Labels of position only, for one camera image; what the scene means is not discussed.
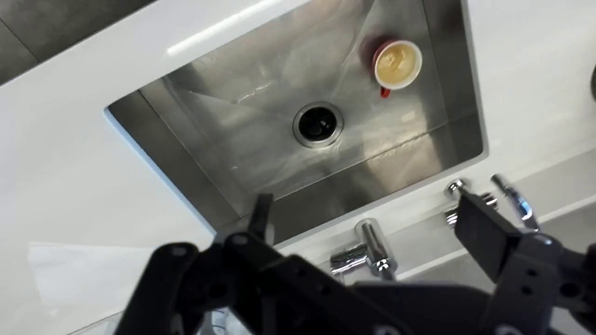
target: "stainless steel sink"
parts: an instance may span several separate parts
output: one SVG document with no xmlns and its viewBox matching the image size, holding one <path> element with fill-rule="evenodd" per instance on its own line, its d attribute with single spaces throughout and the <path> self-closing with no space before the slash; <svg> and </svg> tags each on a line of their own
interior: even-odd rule
<svg viewBox="0 0 596 335">
<path fill-rule="evenodd" d="M 380 99 L 371 50 L 423 50 Z M 276 240 L 483 153 L 460 0 L 311 0 L 108 108 L 216 231 L 276 196 Z"/>
</svg>

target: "sink drain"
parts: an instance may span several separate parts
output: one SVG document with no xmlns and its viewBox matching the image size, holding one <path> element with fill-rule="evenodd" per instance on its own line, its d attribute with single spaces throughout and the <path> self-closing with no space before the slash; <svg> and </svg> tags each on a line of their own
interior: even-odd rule
<svg viewBox="0 0 596 335">
<path fill-rule="evenodd" d="M 343 130 L 339 110 L 328 102 L 302 108 L 295 119 L 295 136 L 306 147 L 328 147 Z"/>
</svg>

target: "countertop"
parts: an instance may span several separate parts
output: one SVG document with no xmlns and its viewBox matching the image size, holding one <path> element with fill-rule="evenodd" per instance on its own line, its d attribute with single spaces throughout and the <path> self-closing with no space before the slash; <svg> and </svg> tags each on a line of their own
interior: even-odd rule
<svg viewBox="0 0 596 335">
<path fill-rule="evenodd" d="M 155 246 L 211 244 L 205 220 L 120 136 L 105 108 L 302 2 L 155 2 L 0 88 L 0 333 L 69 333 L 123 309 Z M 446 209 L 444 188 L 455 177 L 473 179 L 477 190 L 496 171 L 524 184 L 596 149 L 596 2 L 464 8 L 488 155 L 297 236 L 284 253 L 321 261 L 365 216 L 401 236 Z M 168 54 L 192 35 L 196 43 Z M 576 183 L 596 186 L 583 177 Z M 552 192 L 555 179 L 537 194 Z"/>
</svg>

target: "coffee cup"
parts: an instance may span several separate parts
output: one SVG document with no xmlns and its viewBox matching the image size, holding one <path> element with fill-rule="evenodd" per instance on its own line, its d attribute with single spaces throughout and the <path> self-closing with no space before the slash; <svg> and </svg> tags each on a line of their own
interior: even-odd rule
<svg viewBox="0 0 596 335">
<path fill-rule="evenodd" d="M 375 50 L 373 69 L 380 97 L 388 99 L 392 91 L 408 88 L 419 76 L 423 52 L 412 41 L 386 41 Z"/>
</svg>

